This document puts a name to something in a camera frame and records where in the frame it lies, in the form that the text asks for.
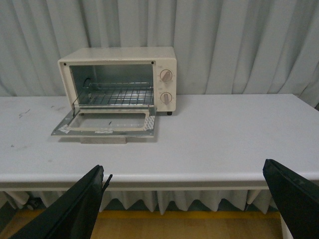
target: white table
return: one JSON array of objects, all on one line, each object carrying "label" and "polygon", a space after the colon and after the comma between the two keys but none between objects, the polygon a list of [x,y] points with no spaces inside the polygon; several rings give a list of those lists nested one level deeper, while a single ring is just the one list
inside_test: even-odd
[{"label": "white table", "polygon": [[0,190],[65,190],[95,165],[108,190],[267,189],[272,158],[319,182],[319,112],[293,95],[178,96],[155,137],[80,144],[50,136],[65,97],[0,98]]}]

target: open oven door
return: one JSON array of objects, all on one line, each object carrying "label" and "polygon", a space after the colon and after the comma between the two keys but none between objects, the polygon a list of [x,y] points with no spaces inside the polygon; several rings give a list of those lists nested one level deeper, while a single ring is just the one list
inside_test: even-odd
[{"label": "open oven door", "polygon": [[53,130],[53,136],[78,138],[153,137],[156,108],[75,108]]}]

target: cream toaster oven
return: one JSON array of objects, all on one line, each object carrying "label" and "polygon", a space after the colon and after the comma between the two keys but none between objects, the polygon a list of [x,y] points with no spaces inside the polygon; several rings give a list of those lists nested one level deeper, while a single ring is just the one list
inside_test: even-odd
[{"label": "cream toaster oven", "polygon": [[58,66],[71,111],[52,135],[89,143],[153,137],[156,112],[175,111],[172,47],[83,48]]}]

